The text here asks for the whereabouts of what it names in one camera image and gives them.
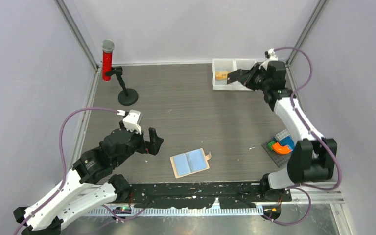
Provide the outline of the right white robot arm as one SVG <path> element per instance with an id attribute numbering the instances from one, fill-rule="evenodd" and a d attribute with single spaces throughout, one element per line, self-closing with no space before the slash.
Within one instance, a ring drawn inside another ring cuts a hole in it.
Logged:
<path id="1" fill-rule="evenodd" d="M 338 188 L 342 182 L 342 170 L 336 153 L 335 139 L 325 138 L 303 113 L 295 92 L 286 87 L 286 64 L 282 61 L 255 63 L 250 69 L 238 69 L 229 75 L 231 81 L 238 81 L 253 91 L 262 91 L 265 102 L 283 121 L 294 141 L 295 148 L 285 168 L 268 173 L 260 181 L 260 195 L 266 201 L 274 200 L 280 189 L 307 186 L 322 190 L 313 185 L 332 179 L 337 181 L 330 190 Z"/>

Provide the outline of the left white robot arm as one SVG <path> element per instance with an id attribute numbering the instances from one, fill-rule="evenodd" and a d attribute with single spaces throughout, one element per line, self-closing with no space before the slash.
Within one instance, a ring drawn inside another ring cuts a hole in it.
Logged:
<path id="1" fill-rule="evenodd" d="M 134 153 L 157 155 L 164 139 L 149 128 L 143 133 L 116 129 L 98 147 L 84 152 L 66 177 L 46 196 L 29 207 L 18 207 L 13 214 L 22 235 L 59 235 L 70 223 L 103 204 L 126 202 L 131 187 L 123 175 L 113 170 Z"/>

